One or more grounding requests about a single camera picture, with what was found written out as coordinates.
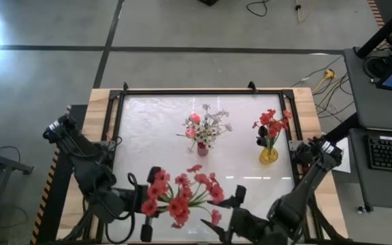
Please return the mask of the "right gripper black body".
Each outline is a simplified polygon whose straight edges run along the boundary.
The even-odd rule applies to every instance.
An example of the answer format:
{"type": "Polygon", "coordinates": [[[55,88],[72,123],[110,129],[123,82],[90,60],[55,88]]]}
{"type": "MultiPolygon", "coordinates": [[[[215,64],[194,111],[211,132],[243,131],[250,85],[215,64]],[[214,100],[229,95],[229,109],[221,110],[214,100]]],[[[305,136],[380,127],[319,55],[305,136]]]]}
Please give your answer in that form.
{"type": "Polygon", "coordinates": [[[233,209],[228,232],[229,235],[246,238],[253,244],[275,244],[278,239],[272,223],[243,208],[233,209]]]}

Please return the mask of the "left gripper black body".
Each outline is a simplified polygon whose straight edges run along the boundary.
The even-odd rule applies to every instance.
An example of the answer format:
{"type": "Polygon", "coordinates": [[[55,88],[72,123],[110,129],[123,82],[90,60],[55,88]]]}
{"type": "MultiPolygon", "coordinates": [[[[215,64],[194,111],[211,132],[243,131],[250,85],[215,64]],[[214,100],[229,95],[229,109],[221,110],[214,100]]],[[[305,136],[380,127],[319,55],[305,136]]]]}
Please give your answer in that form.
{"type": "Polygon", "coordinates": [[[112,189],[120,198],[121,205],[119,210],[125,212],[125,215],[120,218],[129,218],[132,214],[142,213],[142,204],[148,200],[147,185],[137,185],[133,190],[131,189],[112,189]]]}

